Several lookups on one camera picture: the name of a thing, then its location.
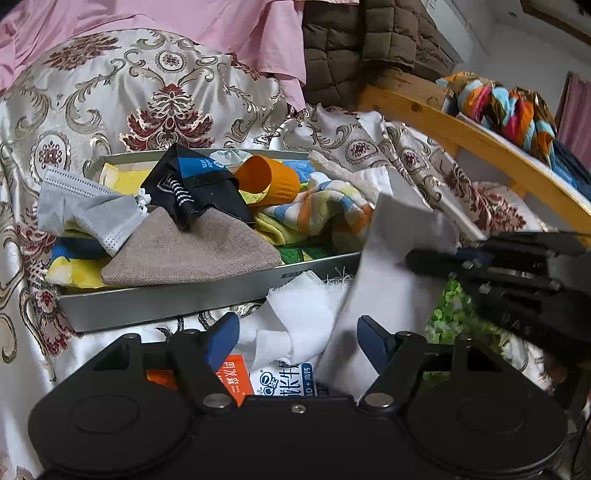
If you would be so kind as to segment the colourful striped fabric bundle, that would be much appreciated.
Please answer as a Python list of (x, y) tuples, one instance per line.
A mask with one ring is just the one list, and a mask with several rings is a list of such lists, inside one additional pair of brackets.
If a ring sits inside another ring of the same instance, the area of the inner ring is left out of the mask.
[(590, 172), (558, 140), (554, 117), (538, 92), (470, 72), (437, 80), (453, 95), (459, 112), (502, 136), (551, 168), (585, 198), (590, 197)]

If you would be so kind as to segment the striped pastel sock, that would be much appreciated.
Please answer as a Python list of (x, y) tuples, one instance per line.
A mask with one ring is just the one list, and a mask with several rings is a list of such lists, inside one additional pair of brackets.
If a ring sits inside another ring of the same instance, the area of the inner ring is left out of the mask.
[(296, 245), (317, 237), (329, 224), (344, 222), (345, 233), (365, 241), (374, 208), (351, 183), (311, 174), (308, 188), (287, 204), (263, 207), (253, 215), (256, 231), (273, 246)]

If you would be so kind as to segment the black blue sock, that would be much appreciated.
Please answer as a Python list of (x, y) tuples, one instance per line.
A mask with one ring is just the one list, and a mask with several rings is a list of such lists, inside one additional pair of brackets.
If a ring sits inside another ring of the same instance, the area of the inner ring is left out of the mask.
[(180, 231), (209, 209), (254, 227), (238, 191), (238, 179), (213, 159), (183, 145), (170, 146), (141, 184), (151, 204), (162, 207)]

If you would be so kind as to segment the pink hanging sheet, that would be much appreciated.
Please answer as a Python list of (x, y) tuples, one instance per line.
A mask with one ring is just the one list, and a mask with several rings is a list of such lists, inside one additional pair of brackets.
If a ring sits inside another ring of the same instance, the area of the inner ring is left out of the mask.
[(303, 1), (4, 1), (1, 86), (46, 51), (76, 37), (132, 28), (183, 35), (273, 75), (304, 109)]

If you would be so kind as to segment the beige linen pouch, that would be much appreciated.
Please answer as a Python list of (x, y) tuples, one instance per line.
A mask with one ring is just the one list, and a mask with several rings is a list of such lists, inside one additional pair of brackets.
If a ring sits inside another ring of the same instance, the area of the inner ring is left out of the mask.
[(158, 207), (102, 268), (101, 279), (117, 287), (205, 283), (280, 264), (273, 245), (228, 214), (209, 209), (182, 232)]

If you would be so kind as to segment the orange silicone cup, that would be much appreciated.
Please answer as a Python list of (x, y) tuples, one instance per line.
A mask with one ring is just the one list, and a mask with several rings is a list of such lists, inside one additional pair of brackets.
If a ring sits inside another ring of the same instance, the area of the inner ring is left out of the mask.
[(282, 162), (254, 155), (235, 172), (238, 192), (252, 207), (288, 204), (301, 190), (300, 178), (293, 168)]

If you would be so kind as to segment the grey face mask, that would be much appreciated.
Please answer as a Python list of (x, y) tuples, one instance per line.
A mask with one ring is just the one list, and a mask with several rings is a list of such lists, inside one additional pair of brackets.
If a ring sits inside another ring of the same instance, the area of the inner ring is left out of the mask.
[(50, 168), (41, 184), (38, 228), (56, 237), (82, 234), (115, 256), (148, 216), (151, 196), (144, 189), (120, 194), (68, 171)]

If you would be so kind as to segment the brown quilted jacket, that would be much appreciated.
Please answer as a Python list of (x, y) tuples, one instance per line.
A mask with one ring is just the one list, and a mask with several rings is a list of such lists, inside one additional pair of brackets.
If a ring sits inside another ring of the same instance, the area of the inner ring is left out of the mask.
[(351, 110), (391, 70), (435, 81), (459, 62), (422, 1), (305, 1), (303, 35), (313, 105)]

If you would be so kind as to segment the orange white box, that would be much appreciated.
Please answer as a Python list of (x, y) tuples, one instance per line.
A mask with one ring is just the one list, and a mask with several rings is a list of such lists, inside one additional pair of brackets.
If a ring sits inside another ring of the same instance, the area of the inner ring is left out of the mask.
[[(246, 396), (253, 394), (252, 383), (249, 380), (249, 371), (245, 365), (245, 359), (239, 354), (230, 354), (216, 372), (226, 390), (238, 403), (242, 405)], [(177, 390), (177, 383), (171, 370), (147, 369), (146, 378), (152, 383), (159, 384), (170, 390)]]

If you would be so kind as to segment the white air conditioner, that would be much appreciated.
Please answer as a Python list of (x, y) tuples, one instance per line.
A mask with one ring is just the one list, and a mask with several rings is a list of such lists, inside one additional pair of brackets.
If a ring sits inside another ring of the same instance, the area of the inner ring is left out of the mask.
[(456, 63), (468, 62), (473, 56), (475, 44), (469, 24), (460, 10), (447, 0), (425, 0), (423, 5), (437, 29), (456, 52)]

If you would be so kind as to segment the grey tray with cartoon lining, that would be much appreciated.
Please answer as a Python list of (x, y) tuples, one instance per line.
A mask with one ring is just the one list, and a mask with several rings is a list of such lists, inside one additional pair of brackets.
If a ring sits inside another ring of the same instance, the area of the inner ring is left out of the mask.
[[(158, 163), (165, 152), (150, 151), (147, 156)], [(56, 238), (75, 242), (88, 240), (99, 244), (97, 240), (84, 234)], [(92, 291), (83, 288), (78, 293), (63, 292), (58, 298), (59, 306), (76, 332), (120, 328), (256, 300), (266, 295), (271, 287), (283, 285), (306, 269), (314, 270), (323, 277), (332, 277), (339, 267), (355, 271), (359, 264), (358, 254), (349, 253), (310, 263), (281, 263), (272, 269), (205, 283), (117, 287), (107, 285), (101, 279), (102, 268), (114, 256), (109, 256), (100, 244), (99, 246), (100, 254), (94, 264), (98, 269), (98, 289)]]

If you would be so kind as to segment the grey cloth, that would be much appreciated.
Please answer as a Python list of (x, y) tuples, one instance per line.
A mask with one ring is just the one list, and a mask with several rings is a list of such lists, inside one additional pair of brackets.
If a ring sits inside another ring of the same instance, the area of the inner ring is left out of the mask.
[(315, 369), (315, 378), (359, 399), (378, 373), (356, 340), (358, 319), (370, 315), (392, 333), (422, 333), (446, 282), (408, 270), (406, 256), (415, 248), (454, 254), (457, 245), (457, 229), (443, 213), (414, 208), (382, 195), (358, 271)]

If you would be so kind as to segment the floral satin bedspread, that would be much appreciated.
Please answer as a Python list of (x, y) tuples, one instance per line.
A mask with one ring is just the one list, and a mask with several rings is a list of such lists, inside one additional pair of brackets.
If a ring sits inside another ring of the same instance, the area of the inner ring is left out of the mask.
[(38, 228), (50, 167), (88, 171), (102, 155), (187, 147), (321, 152), (349, 170), (386, 166), (414, 198), (453, 205), (483, 232), (541, 230), (506, 187), (468, 177), (446, 148), (377, 112), (322, 101), (294, 112), (280, 85), (231, 53), (151, 29), (67, 41), (29, 65), (1, 97), (1, 475), (41, 470), (28, 415), (104, 347), (79, 336), (45, 278), (54, 238)]

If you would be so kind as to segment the white milk carton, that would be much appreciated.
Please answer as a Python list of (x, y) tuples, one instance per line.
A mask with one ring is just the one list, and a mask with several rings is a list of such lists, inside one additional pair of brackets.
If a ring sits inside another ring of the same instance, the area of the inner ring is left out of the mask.
[(314, 368), (311, 363), (290, 365), (273, 362), (249, 374), (254, 395), (300, 397), (317, 395)]

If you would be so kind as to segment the white gauze baby cloth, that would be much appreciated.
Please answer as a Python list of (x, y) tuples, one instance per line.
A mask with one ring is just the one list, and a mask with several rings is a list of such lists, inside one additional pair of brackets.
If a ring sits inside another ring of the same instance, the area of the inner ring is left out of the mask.
[(262, 306), (240, 319), (235, 352), (242, 354), (249, 370), (318, 357), (328, 345), (352, 282), (351, 275), (322, 280), (308, 270), (271, 289)]

